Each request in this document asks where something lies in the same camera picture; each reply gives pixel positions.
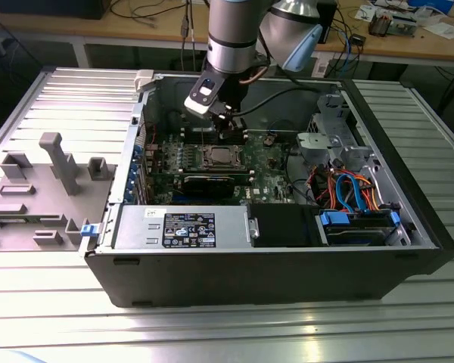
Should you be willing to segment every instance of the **workbench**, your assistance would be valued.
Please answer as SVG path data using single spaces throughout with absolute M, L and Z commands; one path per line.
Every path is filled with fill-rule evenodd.
M 111 145 L 124 139 L 126 109 L 138 100 L 134 78 L 131 70 L 40 73 L 0 131 L 0 162 L 13 150 L 50 163 L 37 145 L 49 130 L 62 133 L 78 163 L 118 164 Z M 413 89 L 356 87 L 454 239 L 454 135 Z M 121 309 L 77 252 L 0 252 L 0 349 L 50 363 L 454 363 L 454 260 L 382 300 Z
M 367 38 L 361 61 L 454 67 L 454 39 L 436 36 L 425 29 L 418 29 L 413 38 L 370 36 L 368 23 L 354 19 L 356 8 L 364 3 L 363 0 L 340 0 L 341 12 L 347 24 L 355 33 Z M 132 4 L 135 7 L 145 5 L 147 2 L 132 0 Z M 179 0 L 167 0 L 156 7 L 146 8 L 146 11 L 157 12 L 180 4 Z M 196 49 L 206 50 L 208 9 L 205 5 L 194 5 L 193 8 Z M 115 10 L 120 14 L 129 15 L 128 2 L 126 0 L 120 2 Z M 182 44 L 180 24 L 183 14 L 181 9 L 176 9 L 158 15 L 154 22 L 155 27 L 118 17 L 111 12 L 107 12 L 101 20 L 22 14 L 0 14 L 0 20 L 20 39 L 70 43 L 79 67 L 90 67 L 85 47 L 89 44 L 180 49 Z M 0 28 L 0 38 L 7 36 Z M 185 48 L 191 49 L 190 38 Z M 317 58 L 313 76 L 324 76 L 330 59 L 338 58 L 343 49 L 343 43 L 337 33 L 331 31 L 326 44 L 317 45 L 313 53 L 313 57 Z

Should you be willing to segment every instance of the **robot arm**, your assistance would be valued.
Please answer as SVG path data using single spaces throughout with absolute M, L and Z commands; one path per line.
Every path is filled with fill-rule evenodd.
M 260 78 L 257 36 L 262 32 L 274 60 L 302 70 L 322 32 L 316 0 L 212 0 L 205 69 L 185 100 L 186 108 L 212 118 L 218 129 L 240 110 L 248 85 Z

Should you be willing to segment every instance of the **warning label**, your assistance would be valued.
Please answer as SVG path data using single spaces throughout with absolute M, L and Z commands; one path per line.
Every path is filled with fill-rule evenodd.
M 205 248 L 216 246 L 213 213 L 166 213 L 163 247 Z

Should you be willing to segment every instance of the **wooden desk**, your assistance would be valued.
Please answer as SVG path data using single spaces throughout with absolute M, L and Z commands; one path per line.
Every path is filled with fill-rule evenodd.
M 147 4 L 145 0 L 131 0 L 135 6 Z M 368 34 L 368 23 L 355 20 L 356 8 L 363 0 L 340 0 L 341 12 L 354 33 L 366 36 L 362 61 L 382 61 L 401 64 L 424 64 L 454 67 L 454 39 L 447 40 L 425 29 L 418 29 L 414 38 L 388 36 L 379 38 Z M 161 11 L 180 5 L 179 0 L 166 0 L 162 5 L 142 9 L 142 14 Z M 129 15 L 127 0 L 115 10 Z M 84 20 L 70 17 L 44 17 L 36 15 L 0 14 L 0 20 L 14 34 L 24 39 L 69 42 L 73 45 L 80 67 L 89 67 L 85 44 L 125 45 L 153 48 L 180 48 L 180 23 L 182 8 L 156 16 L 155 27 L 107 12 L 101 20 Z M 194 5 L 196 48 L 206 49 L 208 10 L 204 5 Z M 0 28 L 0 36 L 6 33 Z M 318 45 L 313 57 L 318 58 L 319 71 L 333 57 L 343 51 L 336 32 L 331 31 L 326 44 Z

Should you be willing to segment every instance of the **circuit board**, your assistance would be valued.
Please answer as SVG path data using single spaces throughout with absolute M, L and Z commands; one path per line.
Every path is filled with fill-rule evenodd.
M 166 135 L 160 142 L 156 165 L 149 174 L 156 205 L 243 205 L 294 203 L 288 189 L 284 160 L 286 144 L 264 145 L 266 133 L 248 134 L 245 144 L 184 144 L 180 135 Z M 232 182 L 229 197 L 185 195 L 190 178 Z

